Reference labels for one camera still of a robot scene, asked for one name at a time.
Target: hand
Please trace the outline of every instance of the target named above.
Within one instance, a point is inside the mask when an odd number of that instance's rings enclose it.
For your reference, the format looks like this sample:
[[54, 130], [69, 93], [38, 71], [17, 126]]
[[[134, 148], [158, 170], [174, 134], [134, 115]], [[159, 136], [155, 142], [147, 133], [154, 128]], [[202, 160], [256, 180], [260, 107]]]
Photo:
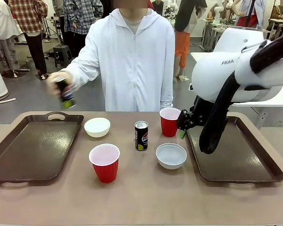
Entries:
[[245, 16], [245, 12], [239, 12], [236, 14], [237, 16]]
[[48, 92], [57, 98], [60, 98], [61, 91], [58, 89], [57, 85], [53, 81], [56, 77], [60, 77], [60, 76], [66, 78], [66, 82], [69, 85], [73, 84], [73, 78], [69, 73], [67, 72], [52, 73], [47, 79], [47, 87], [48, 87]]

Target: orange pants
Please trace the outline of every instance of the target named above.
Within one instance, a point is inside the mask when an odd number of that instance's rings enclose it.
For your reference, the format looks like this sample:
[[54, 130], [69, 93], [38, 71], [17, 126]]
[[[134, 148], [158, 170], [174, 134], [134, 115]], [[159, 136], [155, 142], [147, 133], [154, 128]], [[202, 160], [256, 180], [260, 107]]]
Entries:
[[190, 48], [190, 34], [176, 31], [175, 35], [175, 56], [181, 57], [179, 66], [180, 68], [185, 68]]

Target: tray handle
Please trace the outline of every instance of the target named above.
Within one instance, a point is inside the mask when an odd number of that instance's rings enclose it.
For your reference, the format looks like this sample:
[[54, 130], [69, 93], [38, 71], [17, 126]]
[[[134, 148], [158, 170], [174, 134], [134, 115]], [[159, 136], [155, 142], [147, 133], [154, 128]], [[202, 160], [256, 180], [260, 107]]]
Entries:
[[67, 119], [67, 117], [70, 116], [69, 114], [66, 114], [66, 113], [64, 113], [64, 112], [49, 112], [48, 114], [45, 114], [44, 116], [46, 116], [47, 119], [49, 120], [49, 116], [54, 115], [54, 114], [63, 115], [63, 116], [64, 116], [64, 119], [60, 119], [60, 120], [62, 120], [62, 121], [64, 121], [65, 119]]

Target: white bowl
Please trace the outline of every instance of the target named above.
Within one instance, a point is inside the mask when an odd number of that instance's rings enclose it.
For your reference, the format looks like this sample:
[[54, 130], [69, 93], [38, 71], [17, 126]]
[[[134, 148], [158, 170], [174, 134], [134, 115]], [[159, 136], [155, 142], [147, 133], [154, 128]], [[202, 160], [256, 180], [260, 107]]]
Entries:
[[187, 152], [180, 145], [167, 143], [156, 149], [156, 157], [162, 167], [175, 170], [183, 165], [187, 159]]
[[105, 118], [90, 119], [85, 123], [84, 129], [91, 137], [103, 137], [109, 132], [110, 121]]

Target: black can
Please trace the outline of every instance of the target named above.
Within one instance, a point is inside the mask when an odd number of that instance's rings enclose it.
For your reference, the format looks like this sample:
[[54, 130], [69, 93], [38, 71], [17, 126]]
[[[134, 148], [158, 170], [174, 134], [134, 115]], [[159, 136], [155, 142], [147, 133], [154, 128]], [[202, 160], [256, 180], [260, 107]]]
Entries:
[[70, 108], [75, 105], [74, 94], [72, 92], [72, 87], [66, 82], [66, 78], [63, 76], [58, 76], [53, 79], [56, 83], [58, 89], [61, 91], [61, 102], [63, 108]]
[[148, 123], [145, 121], [135, 123], [135, 148], [138, 151], [148, 148]]

